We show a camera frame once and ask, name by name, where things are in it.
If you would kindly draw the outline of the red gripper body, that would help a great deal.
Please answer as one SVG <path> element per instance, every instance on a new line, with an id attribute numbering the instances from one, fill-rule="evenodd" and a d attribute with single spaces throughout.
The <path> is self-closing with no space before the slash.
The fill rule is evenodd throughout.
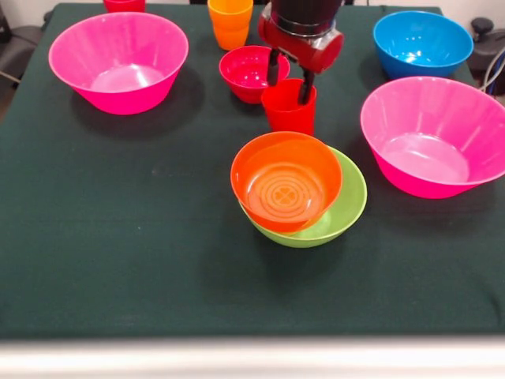
<path id="1" fill-rule="evenodd" d="M 281 30 L 272 19 L 264 17 L 260 18 L 258 32 L 272 49 L 286 54 L 301 68 L 315 74 L 333 65 L 344 44 L 344 35 L 336 28 L 319 37 L 294 36 Z"/>

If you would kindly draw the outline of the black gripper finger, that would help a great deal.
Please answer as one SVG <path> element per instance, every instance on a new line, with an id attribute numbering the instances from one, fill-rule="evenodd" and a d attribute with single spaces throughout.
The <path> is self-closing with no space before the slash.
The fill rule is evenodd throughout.
<path id="1" fill-rule="evenodd" d="M 298 93 L 298 104 L 307 105 L 313 101 L 314 81 L 316 75 L 313 71 L 303 68 L 303 79 Z"/>
<path id="2" fill-rule="evenodd" d="M 267 84 L 277 85 L 279 79 L 279 51 L 272 48 L 269 54 L 267 65 Z"/>

